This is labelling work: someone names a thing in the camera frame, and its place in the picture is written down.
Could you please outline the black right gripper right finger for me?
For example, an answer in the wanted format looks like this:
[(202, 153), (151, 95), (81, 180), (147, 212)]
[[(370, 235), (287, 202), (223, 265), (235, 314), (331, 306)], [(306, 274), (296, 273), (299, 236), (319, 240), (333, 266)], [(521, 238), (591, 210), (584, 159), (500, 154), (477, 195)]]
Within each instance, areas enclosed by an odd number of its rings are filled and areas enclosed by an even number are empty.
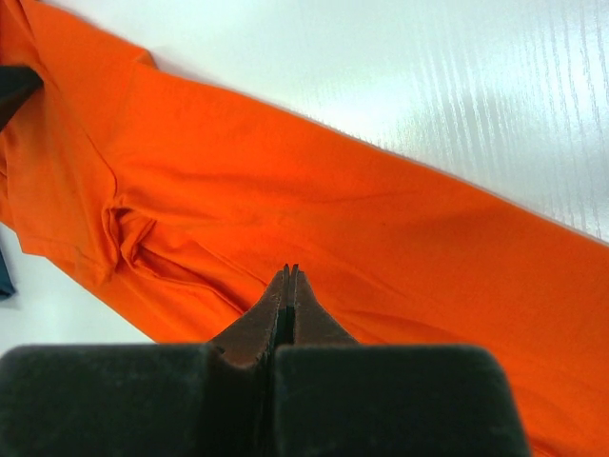
[(528, 456), (506, 375), (463, 345), (280, 347), (278, 456)]

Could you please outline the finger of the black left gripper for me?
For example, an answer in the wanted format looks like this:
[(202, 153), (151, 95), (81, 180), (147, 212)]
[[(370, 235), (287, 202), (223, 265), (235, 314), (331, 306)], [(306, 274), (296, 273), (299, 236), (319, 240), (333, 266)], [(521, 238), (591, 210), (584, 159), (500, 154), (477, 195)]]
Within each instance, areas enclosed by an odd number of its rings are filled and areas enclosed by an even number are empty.
[(40, 88), (44, 86), (38, 73), (27, 66), (0, 68), (0, 129)]

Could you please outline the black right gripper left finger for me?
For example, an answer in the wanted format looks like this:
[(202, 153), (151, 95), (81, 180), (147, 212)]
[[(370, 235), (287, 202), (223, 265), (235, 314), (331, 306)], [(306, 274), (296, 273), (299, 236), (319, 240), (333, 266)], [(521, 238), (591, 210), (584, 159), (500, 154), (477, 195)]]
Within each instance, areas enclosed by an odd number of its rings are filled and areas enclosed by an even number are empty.
[(205, 343), (21, 346), (1, 359), (5, 456), (268, 456), (289, 273)]

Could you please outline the orange t-shirt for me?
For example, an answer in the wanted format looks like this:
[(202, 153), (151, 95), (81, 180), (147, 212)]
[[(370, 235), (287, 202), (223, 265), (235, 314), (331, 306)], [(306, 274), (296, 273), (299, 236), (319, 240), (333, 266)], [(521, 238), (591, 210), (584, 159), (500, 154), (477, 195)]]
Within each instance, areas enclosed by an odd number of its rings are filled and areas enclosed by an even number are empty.
[(214, 336), (298, 263), (362, 342), (493, 352), (535, 455), (607, 454), (607, 247), (38, 1), (2, 3), (1, 61), (43, 80), (2, 222), (152, 339)]

